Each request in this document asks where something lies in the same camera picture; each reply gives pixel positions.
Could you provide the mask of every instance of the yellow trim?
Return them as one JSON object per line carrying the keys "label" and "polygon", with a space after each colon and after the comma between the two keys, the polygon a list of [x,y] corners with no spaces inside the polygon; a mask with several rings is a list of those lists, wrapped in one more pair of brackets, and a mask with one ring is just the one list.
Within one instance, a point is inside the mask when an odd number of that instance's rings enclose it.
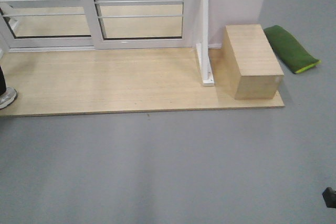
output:
{"label": "yellow trim", "polygon": [[306,70],[308,70],[308,69],[310,69],[310,68],[312,68],[312,67],[315,67],[316,65],[320,64],[321,62],[322,62],[322,61],[319,60],[318,62],[315,62],[315,63],[313,63],[313,64],[310,64],[310,65],[308,65],[308,66],[305,66],[304,68],[301,68],[301,69],[295,71],[295,73],[302,73],[302,72],[304,72],[304,71],[306,71]]}

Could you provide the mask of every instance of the black object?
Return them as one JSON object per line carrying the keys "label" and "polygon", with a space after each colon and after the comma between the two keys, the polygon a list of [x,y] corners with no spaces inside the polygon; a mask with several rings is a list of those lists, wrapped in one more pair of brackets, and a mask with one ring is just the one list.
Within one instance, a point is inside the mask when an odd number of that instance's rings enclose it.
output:
{"label": "black object", "polygon": [[0,95],[4,94],[5,92],[6,92],[6,81],[0,66]]}
{"label": "black object", "polygon": [[326,206],[329,208],[336,208],[336,191],[331,187],[327,187],[322,193]]}

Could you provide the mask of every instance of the glass door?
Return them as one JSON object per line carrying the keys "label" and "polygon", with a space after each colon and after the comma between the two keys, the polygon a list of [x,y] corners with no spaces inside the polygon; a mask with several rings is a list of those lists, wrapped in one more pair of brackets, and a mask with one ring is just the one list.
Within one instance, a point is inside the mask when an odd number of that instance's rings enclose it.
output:
{"label": "glass door", "polygon": [[92,46],[81,0],[0,0],[10,47]]}
{"label": "glass door", "polygon": [[192,46],[193,5],[195,0],[0,0],[0,33],[11,48]]}

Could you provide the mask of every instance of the shoe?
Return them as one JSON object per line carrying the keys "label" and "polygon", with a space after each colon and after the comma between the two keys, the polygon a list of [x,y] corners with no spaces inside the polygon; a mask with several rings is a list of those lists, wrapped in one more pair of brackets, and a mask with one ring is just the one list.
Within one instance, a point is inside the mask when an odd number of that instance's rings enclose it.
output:
{"label": "shoe", "polygon": [[6,92],[0,95],[0,109],[3,109],[10,105],[17,98],[17,92],[15,89],[8,87]]}

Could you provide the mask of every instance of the green pillow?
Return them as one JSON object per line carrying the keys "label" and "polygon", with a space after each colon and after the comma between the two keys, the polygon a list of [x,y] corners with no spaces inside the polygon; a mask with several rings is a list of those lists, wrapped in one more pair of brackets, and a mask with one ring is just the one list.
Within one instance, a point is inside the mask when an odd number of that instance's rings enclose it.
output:
{"label": "green pillow", "polygon": [[293,73],[302,73],[321,63],[321,60],[310,55],[295,37],[282,27],[268,27],[264,32],[273,51]]}

